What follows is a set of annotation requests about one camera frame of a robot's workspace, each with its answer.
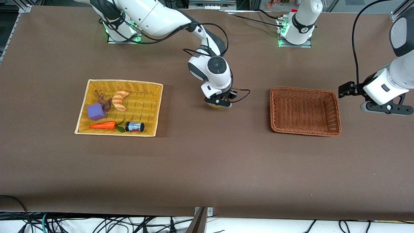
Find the brown wicker basket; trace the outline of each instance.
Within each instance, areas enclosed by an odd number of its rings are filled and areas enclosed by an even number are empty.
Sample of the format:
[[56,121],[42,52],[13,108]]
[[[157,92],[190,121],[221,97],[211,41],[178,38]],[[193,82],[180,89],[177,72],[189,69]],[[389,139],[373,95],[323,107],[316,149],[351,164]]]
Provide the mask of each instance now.
[[337,97],[327,90],[274,87],[270,90],[270,124],[278,133],[339,136]]

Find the basket rim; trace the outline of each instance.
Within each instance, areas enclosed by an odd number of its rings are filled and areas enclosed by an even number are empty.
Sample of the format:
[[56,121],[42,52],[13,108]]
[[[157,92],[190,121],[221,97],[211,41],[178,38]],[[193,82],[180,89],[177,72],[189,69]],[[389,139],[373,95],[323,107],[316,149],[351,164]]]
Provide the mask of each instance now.
[[[156,113],[156,123],[155,123],[155,130],[154,130],[154,134],[151,135],[139,135],[139,134],[116,134],[116,133],[82,133],[79,132],[79,125],[80,125],[80,119],[82,117],[82,110],[85,106],[85,101],[86,101],[86,97],[88,94],[88,90],[89,90],[89,85],[91,82],[95,82],[95,81],[116,81],[116,82],[125,82],[125,83],[147,83],[147,84],[154,84],[154,85],[159,85],[161,86],[161,93],[159,96],[159,106],[158,106],[158,111]],[[83,101],[82,101],[82,106],[79,112],[79,117],[78,117],[78,121],[76,123],[76,129],[75,129],[75,134],[85,134],[85,135],[104,135],[104,136],[126,136],[126,137],[155,137],[156,135],[156,130],[158,128],[158,116],[159,116],[159,111],[161,109],[161,99],[162,99],[162,91],[164,90],[164,85],[161,83],[153,83],[153,82],[146,82],[146,81],[138,81],[138,80],[124,80],[124,79],[88,79],[88,83],[86,85],[86,89],[85,89],[85,95],[83,97]]]
[[[336,121],[338,122],[338,129],[335,133],[325,133],[325,132],[307,132],[305,130],[301,131],[301,130],[286,130],[284,128],[280,128],[277,127],[275,125],[274,122],[274,116],[273,116],[273,112],[274,112],[274,104],[273,104],[273,99],[275,98],[273,92],[279,89],[288,89],[288,90],[306,90],[306,91],[311,91],[311,92],[323,92],[323,93],[327,93],[330,94],[334,100],[334,104],[335,104],[335,118]],[[339,116],[339,104],[338,104],[338,99],[337,96],[335,94],[335,92],[331,91],[331,90],[320,90],[320,89],[310,89],[310,88],[301,88],[301,87],[285,87],[285,86],[275,86],[272,89],[270,89],[270,126],[272,128],[273,131],[277,132],[277,133],[293,133],[293,134],[302,134],[302,135],[313,135],[313,136],[329,136],[329,137],[336,137],[339,136],[341,134],[342,131],[342,127],[341,127],[341,119]]]

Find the orange carrot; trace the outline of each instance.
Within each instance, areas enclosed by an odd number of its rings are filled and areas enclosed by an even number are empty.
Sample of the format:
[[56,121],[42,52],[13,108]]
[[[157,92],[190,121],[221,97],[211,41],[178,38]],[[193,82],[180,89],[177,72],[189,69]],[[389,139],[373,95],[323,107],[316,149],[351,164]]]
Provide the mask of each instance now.
[[107,121],[89,126],[91,129],[116,129],[116,121]]

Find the green leaf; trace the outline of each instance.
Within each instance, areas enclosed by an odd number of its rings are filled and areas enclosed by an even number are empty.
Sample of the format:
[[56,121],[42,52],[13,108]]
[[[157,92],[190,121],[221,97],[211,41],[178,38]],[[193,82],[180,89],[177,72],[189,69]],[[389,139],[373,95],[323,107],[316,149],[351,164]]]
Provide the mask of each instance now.
[[115,127],[116,127],[116,129],[117,129],[118,131],[120,131],[121,133],[125,133],[125,129],[124,129],[123,127],[118,126],[118,125],[115,125]]
[[125,121],[125,119],[126,118],[124,118],[121,122],[119,122],[118,124],[116,124],[116,125],[121,125],[121,124],[123,124],[124,123],[124,121]]

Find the wicker basket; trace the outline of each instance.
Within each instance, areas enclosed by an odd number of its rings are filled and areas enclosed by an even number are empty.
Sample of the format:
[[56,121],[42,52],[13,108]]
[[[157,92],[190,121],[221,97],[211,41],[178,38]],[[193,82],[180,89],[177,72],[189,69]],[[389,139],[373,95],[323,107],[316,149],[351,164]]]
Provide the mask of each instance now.
[[327,90],[274,87],[270,90],[270,124],[278,133],[339,136],[337,97]]
[[[75,134],[110,135],[110,136],[135,136],[154,137],[158,124],[158,113],[161,104],[163,85],[133,80],[92,80],[88,81],[82,108],[76,125]],[[106,118],[94,121],[89,119],[87,107],[97,103],[98,93],[104,93],[105,99],[113,97],[117,91],[128,90],[130,94],[123,99],[127,108],[125,112],[111,109],[106,113]],[[109,129],[90,129],[89,126],[106,121],[143,122],[143,132],[125,132]]]

